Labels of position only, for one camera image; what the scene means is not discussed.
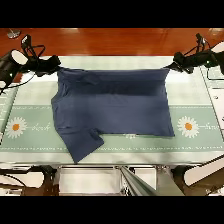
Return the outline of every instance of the wooden floor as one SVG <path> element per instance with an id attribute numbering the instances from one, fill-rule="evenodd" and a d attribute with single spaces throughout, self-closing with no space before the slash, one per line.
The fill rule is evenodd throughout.
<path id="1" fill-rule="evenodd" d="M 0 56 L 21 49 L 21 39 L 32 36 L 32 44 L 44 44 L 45 56 L 65 55 L 174 55 L 196 46 L 196 33 L 211 45 L 224 40 L 223 28 L 20 28 L 17 39 L 9 29 L 0 29 Z"/>

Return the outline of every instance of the orange flower center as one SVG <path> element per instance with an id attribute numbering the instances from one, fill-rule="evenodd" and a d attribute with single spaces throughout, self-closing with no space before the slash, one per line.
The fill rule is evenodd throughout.
<path id="1" fill-rule="evenodd" d="M 13 131 L 18 131 L 19 130 L 19 124 L 14 124 L 12 126 Z"/>
<path id="2" fill-rule="evenodd" d="M 192 129 L 192 125 L 190 123 L 186 123 L 185 128 L 190 131 Z"/>

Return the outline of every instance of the flower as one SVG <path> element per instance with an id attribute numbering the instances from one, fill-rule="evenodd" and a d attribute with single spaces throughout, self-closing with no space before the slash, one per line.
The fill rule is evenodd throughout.
<path id="1" fill-rule="evenodd" d="M 10 122 L 8 122 L 6 127 L 6 135 L 8 138 L 17 138 L 23 131 L 27 128 L 25 119 L 21 117 L 14 117 Z"/>
<path id="2" fill-rule="evenodd" d="M 182 131 L 182 135 L 185 135 L 185 137 L 194 138 L 199 133 L 199 127 L 194 118 L 182 117 L 179 119 L 177 127 L 179 131 Z"/>
<path id="3" fill-rule="evenodd" d="M 136 137 L 136 134 L 124 134 L 126 138 L 134 139 Z"/>

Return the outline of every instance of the table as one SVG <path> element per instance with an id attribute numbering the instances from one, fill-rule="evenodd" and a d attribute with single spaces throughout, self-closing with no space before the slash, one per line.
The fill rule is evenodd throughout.
<path id="1" fill-rule="evenodd" d="M 154 69 L 170 64 L 169 56 L 62 56 L 61 66 L 79 69 Z M 175 137 L 103 135 L 104 145 L 79 164 L 180 164 L 201 163 L 223 154 L 223 137 L 204 77 L 170 71 L 166 89 Z M 57 92 L 57 76 L 35 77 L 19 87 L 8 122 L 26 122 L 17 138 L 4 134 L 0 162 L 74 164 L 65 144 L 54 130 L 51 98 Z M 194 137 L 178 128 L 187 121 L 198 126 Z"/>

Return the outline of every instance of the blue shirt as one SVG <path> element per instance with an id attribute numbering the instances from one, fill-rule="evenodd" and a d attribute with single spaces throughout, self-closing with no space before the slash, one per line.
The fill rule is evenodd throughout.
<path id="1" fill-rule="evenodd" d="M 104 144 L 99 134 L 174 136 L 169 69 L 58 71 L 54 125 L 74 162 Z"/>

